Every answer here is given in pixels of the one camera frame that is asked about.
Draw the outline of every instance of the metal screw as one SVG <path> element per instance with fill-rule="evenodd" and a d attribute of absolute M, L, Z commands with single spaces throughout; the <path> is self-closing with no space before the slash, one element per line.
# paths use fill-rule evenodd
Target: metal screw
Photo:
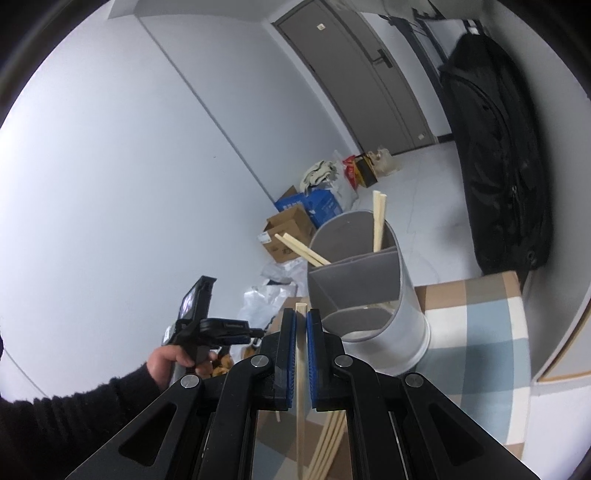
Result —
<path fill-rule="evenodd" d="M 353 359 L 349 355 L 339 355 L 337 358 L 335 358 L 335 363 L 339 367 L 346 368 L 353 365 Z"/>
<path fill-rule="evenodd" d="M 418 388 L 423 384 L 423 378 L 419 374 L 409 374 L 404 379 L 409 387 Z"/>
<path fill-rule="evenodd" d="M 253 367 L 264 367 L 267 363 L 269 363 L 269 358 L 265 355 L 255 355 L 251 359 Z"/>
<path fill-rule="evenodd" d="M 193 388 L 199 385 L 199 377 L 197 375 L 185 375 L 181 378 L 181 386 L 184 388 Z"/>

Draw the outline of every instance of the gray door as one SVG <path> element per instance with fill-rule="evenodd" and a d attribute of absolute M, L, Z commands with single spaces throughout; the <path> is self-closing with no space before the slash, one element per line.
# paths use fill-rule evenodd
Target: gray door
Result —
<path fill-rule="evenodd" d="M 431 134 L 406 79 L 357 13 L 314 0 L 277 22 L 308 64 L 364 151 L 392 153 L 431 145 Z"/>

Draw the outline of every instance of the wooden chopstick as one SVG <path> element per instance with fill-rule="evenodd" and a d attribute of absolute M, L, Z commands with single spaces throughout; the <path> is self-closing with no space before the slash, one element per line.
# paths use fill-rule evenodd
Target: wooden chopstick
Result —
<path fill-rule="evenodd" d="M 314 466 L 314 470 L 309 471 L 307 480 L 326 479 L 326 475 L 332 466 L 336 452 L 338 451 L 341 440 L 343 439 L 343 434 L 347 425 L 346 412 L 343 410 L 335 411 L 333 414 L 334 416 L 332 418 L 332 423 L 329 427 L 329 431 L 327 432 L 323 444 L 317 445 L 317 448 L 320 447 L 320 452 L 318 455 L 319 459 Z"/>
<path fill-rule="evenodd" d="M 343 435 L 345 434 L 345 430 L 347 428 L 347 414 L 344 410 L 337 413 L 339 416 L 339 423 L 335 429 L 335 438 L 330 444 L 330 448 L 327 452 L 326 461 L 324 462 L 323 469 L 319 472 L 316 480 L 325 480 L 326 476 L 329 473 L 330 467 L 332 466 L 333 462 L 335 461 L 336 452 L 339 451 L 340 443 L 343 440 Z"/>
<path fill-rule="evenodd" d="M 332 434 L 336 424 L 337 415 L 335 411 L 328 412 L 326 416 L 326 420 L 324 421 L 324 425 L 322 425 L 322 431 L 320 432 L 320 438 L 318 439 L 318 443 L 316 444 L 316 448 L 314 450 L 314 454 L 312 455 L 312 460 L 310 461 L 310 465 L 308 466 L 308 472 L 306 475 L 306 479 L 310 480 L 312 474 L 315 473 L 317 464 L 320 461 L 320 453 L 323 450 L 323 445 L 326 442 L 327 434 Z"/>
<path fill-rule="evenodd" d="M 291 242 L 294 245 L 298 246 L 301 250 L 308 253 L 309 256 L 314 258 L 316 261 L 320 262 L 322 265 L 330 265 L 330 262 L 327 259 L 325 259 L 324 257 L 321 257 L 319 254 L 314 252 L 314 250 L 305 246 L 302 242 L 300 242 L 297 238 L 291 236 L 289 233 L 284 233 L 283 238 L 285 240 L 287 240 L 288 242 Z"/>
<path fill-rule="evenodd" d="M 306 319 L 308 304 L 295 304 L 295 461 L 297 478 L 304 478 L 304 446 L 306 444 L 304 428 L 306 426 Z"/>
<path fill-rule="evenodd" d="M 275 238 L 277 238 L 282 244 L 284 244 L 285 246 L 291 248 L 295 253 L 297 253 L 300 257 L 306 259 L 309 263 L 311 263 L 312 265 L 314 265 L 315 267 L 321 267 L 322 264 L 316 260 L 315 258 L 312 258 L 308 252 L 306 252 L 305 250 L 300 250 L 296 245 L 292 244 L 289 240 L 286 240 L 285 238 L 283 238 L 281 235 L 279 235 L 278 233 L 275 234 Z"/>
<path fill-rule="evenodd" d="M 382 249 L 387 196 L 374 190 L 374 252 Z"/>

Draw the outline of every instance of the hand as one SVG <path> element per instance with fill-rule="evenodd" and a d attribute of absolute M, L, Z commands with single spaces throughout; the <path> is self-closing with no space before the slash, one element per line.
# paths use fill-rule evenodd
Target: hand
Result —
<path fill-rule="evenodd" d="M 216 358 L 215 352 L 209 352 L 209 360 L 195 367 L 195 373 L 200 377 L 211 375 L 213 371 L 212 361 Z M 148 372 L 161 391 L 166 390 L 168 387 L 173 374 L 173 363 L 175 362 L 187 368 L 195 365 L 193 359 L 179 345 L 160 346 L 148 358 L 146 364 Z"/>

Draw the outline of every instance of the black duffel bag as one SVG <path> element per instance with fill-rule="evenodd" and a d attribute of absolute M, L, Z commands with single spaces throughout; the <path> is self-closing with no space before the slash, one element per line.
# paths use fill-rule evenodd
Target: black duffel bag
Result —
<path fill-rule="evenodd" d="M 515 270 L 523 279 L 546 263 L 552 239 L 547 166 L 527 86 L 485 35 L 466 33 L 440 70 L 454 107 L 476 260 L 484 274 Z"/>

